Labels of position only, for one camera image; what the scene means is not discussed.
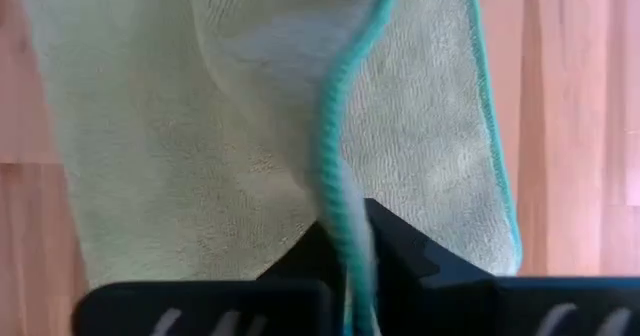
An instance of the towel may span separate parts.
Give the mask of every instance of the towel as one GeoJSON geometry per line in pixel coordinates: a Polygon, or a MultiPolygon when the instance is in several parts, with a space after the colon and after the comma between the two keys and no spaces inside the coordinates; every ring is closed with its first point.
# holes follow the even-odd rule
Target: towel
{"type": "MultiPolygon", "coordinates": [[[[253,278],[319,216],[319,84],[373,0],[25,0],[92,286],[253,278]]],[[[396,0],[351,95],[363,194],[475,265],[520,240],[474,0],[396,0]]]]}

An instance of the teal stitched border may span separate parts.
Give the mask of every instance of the teal stitched border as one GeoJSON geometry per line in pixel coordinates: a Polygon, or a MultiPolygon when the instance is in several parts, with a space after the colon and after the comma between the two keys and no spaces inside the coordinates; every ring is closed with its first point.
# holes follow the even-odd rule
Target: teal stitched border
{"type": "Polygon", "coordinates": [[[482,12],[478,0],[467,0],[467,15],[471,23],[471,43],[473,56],[478,70],[478,87],[480,88],[480,103],[485,125],[489,132],[491,142],[491,164],[496,177],[496,182],[500,188],[500,196],[507,213],[507,221],[511,227],[511,237],[515,246],[516,264],[514,274],[522,265],[522,240],[520,239],[520,229],[516,217],[516,210],[513,204],[513,195],[509,186],[507,169],[504,163],[502,142],[500,141],[500,130],[496,120],[496,111],[493,101],[493,89],[491,88],[491,74],[489,73],[489,62],[487,59],[487,47],[482,28],[482,12]]]}

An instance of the microfiber cloth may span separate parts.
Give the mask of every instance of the microfiber cloth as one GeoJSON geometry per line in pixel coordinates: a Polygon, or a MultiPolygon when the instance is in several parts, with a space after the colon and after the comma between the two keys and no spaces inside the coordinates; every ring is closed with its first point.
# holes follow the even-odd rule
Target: microfiber cloth
{"type": "MultiPolygon", "coordinates": [[[[321,86],[374,0],[25,0],[92,286],[253,278],[318,217],[321,86]]],[[[476,0],[395,0],[356,75],[350,185],[514,274],[476,0]]]]}

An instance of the wooden background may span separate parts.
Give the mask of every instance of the wooden background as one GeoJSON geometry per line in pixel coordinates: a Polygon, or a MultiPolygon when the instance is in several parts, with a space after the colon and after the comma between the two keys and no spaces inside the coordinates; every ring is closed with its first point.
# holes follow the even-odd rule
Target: wooden background
{"type": "MultiPolygon", "coordinates": [[[[640,275],[640,0],[481,0],[523,275],[640,275]]],[[[0,0],[0,334],[86,289],[20,0],[0,0]]]]}

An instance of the teal edge trim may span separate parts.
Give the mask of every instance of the teal edge trim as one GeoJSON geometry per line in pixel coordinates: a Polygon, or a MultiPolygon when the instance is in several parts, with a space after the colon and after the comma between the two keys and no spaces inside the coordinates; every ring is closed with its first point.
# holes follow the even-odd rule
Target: teal edge trim
{"type": "Polygon", "coordinates": [[[342,124],[351,85],[364,58],[380,38],[384,26],[391,18],[394,0],[375,0],[363,29],[342,52],[324,83],[320,100],[318,129],[318,192],[326,216],[327,230],[347,270],[353,287],[353,325],[358,335],[374,334],[373,275],[367,257],[356,244],[352,235],[348,201],[343,192],[343,161],[341,154],[342,124]]]}
{"type": "Polygon", "coordinates": [[[472,47],[473,55],[476,61],[476,67],[479,73],[480,84],[480,102],[482,113],[484,115],[485,125],[489,132],[491,141],[491,161],[495,173],[502,202],[507,212],[507,220],[511,227],[511,237],[515,246],[516,264],[514,273],[516,273],[522,265],[522,240],[520,239],[520,229],[516,217],[516,209],[513,203],[513,195],[509,186],[509,178],[507,177],[507,168],[504,163],[504,155],[502,151],[502,142],[500,140],[500,129],[496,120],[496,111],[493,101],[493,90],[491,87],[491,75],[489,73],[489,62],[487,59],[487,47],[484,38],[484,30],[482,28],[482,11],[478,0],[467,0],[467,14],[472,27],[472,47]]]}

